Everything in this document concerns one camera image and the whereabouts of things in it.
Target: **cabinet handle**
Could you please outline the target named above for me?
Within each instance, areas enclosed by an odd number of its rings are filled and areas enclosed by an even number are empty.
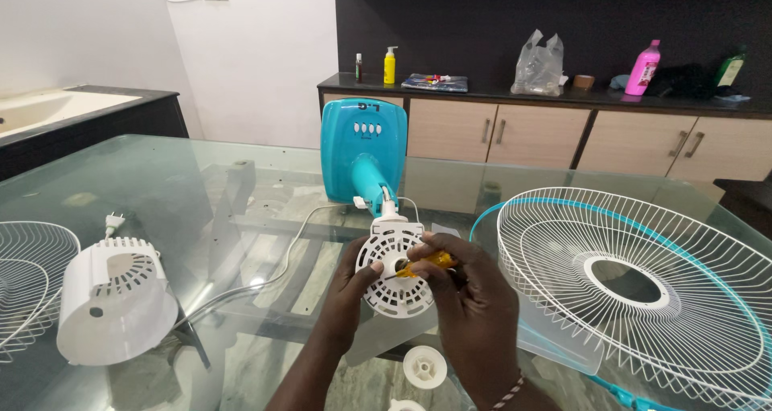
[[[507,121],[504,119],[501,119],[501,130],[499,131],[499,138],[496,139],[496,144],[501,144],[501,137],[504,136],[504,126],[507,125]]]
[[[675,146],[675,148],[671,150],[670,153],[668,153],[668,156],[676,156],[678,152],[681,151],[683,144],[686,142],[686,137],[689,137],[689,133],[685,130],[682,130],[679,135],[681,136],[681,139],[678,141],[678,145]]]
[[[684,154],[684,156],[686,156],[687,158],[691,158],[692,156],[694,156],[694,152],[697,151],[697,148],[700,146],[700,143],[702,142],[702,139],[704,137],[705,137],[705,134],[703,134],[702,132],[697,132],[697,142],[694,143],[694,147],[692,148],[692,150],[687,151]]]
[[[482,132],[483,133],[482,134],[483,135],[483,137],[482,137],[483,140],[480,141],[481,143],[488,142],[488,126],[490,126],[490,119],[489,118],[485,119],[485,132]]]

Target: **glass tabletop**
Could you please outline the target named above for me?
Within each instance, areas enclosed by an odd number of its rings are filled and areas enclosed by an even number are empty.
[[[665,178],[407,158],[398,193],[418,205],[402,215],[468,238],[477,217],[520,192],[551,186],[597,189],[675,210],[772,255],[772,242],[685,182]],[[72,230],[83,247],[103,238],[104,217],[122,213],[116,236],[143,238],[161,254],[171,290],[190,312],[209,298],[278,274],[304,218],[325,196],[319,150],[127,135],[0,182],[0,221],[42,221]],[[369,234],[372,217],[352,205],[320,209],[275,284],[240,294],[195,317],[195,333],[107,367],[69,366],[50,328],[14,361],[0,364],[0,409],[262,409],[303,347],[345,246]],[[497,255],[496,214],[473,239]],[[373,317],[363,305],[362,322]],[[453,375],[413,387],[400,357],[439,347],[436,328],[358,366],[341,360],[327,409],[389,408],[412,399],[427,410],[472,407]],[[578,372],[528,352],[520,365],[563,409],[622,409]],[[599,376],[681,409],[714,409],[629,370]]]

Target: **cabinet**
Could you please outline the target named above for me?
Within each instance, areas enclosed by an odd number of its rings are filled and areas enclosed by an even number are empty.
[[[772,169],[772,120],[700,117],[668,177],[760,181]]]
[[[349,94],[330,94],[328,92],[324,93],[324,103],[327,103],[331,100],[338,100],[338,99],[347,99],[349,97],[360,97],[364,99],[376,99],[376,100],[383,100],[384,102],[393,103],[394,105],[397,105],[398,107],[402,108],[402,105],[404,103],[404,99],[401,97],[382,97],[382,96],[352,96]]]
[[[410,99],[408,156],[485,162],[497,106]]]
[[[499,105],[488,162],[568,169],[590,110]]]
[[[697,117],[600,111],[578,170],[665,176]]]

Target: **white fan motor housing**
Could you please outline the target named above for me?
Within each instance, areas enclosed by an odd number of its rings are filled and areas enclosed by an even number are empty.
[[[357,271],[381,260],[384,272],[364,293],[364,300],[376,312],[388,317],[413,317],[431,307],[434,298],[429,285],[421,278],[392,278],[397,263],[407,259],[407,251],[421,242],[424,227],[419,222],[373,222],[370,239],[357,257]]]
[[[158,345],[174,325],[177,300],[155,248],[108,238],[84,249],[64,272],[56,346],[73,365],[105,366]]]

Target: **black countertop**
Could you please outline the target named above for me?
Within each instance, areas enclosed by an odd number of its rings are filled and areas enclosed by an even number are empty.
[[[95,117],[101,117],[105,114],[115,113],[117,111],[124,110],[126,108],[136,107],[144,105],[145,103],[154,102],[159,99],[163,99],[169,96],[179,96],[180,93],[176,91],[160,91],[160,90],[141,90],[136,88],[121,88],[116,86],[74,86],[71,88],[63,89],[65,91],[81,91],[81,92],[98,92],[102,94],[119,94],[121,96],[137,96],[140,99],[130,100],[128,102],[112,105],[111,107],[102,108],[100,110],[94,110],[90,113],[84,113],[79,116],[66,118],[64,120],[53,121],[51,123],[44,124],[43,126],[27,129],[16,134],[11,134],[6,137],[0,138],[0,147],[5,147],[10,144],[14,144],[19,141],[24,141],[28,138],[36,135],[44,134],[54,129],[61,129],[62,127],[72,126],[74,124],[81,123],[84,120],[90,120]]]
[[[469,83],[468,92],[439,92],[402,88],[400,84],[407,76],[397,75],[391,85],[383,83],[381,75],[362,75],[357,83],[353,73],[338,72],[319,85],[325,92],[351,94],[373,93],[394,97],[427,97],[446,100],[472,100],[491,103],[530,104],[549,107],[571,107],[592,110],[618,110],[645,113],[670,113],[695,116],[767,118],[772,119],[772,100],[753,98],[748,102],[729,103],[718,99],[697,100],[668,97],[629,96],[618,90],[578,90],[565,86],[558,97],[512,94],[509,89]]]

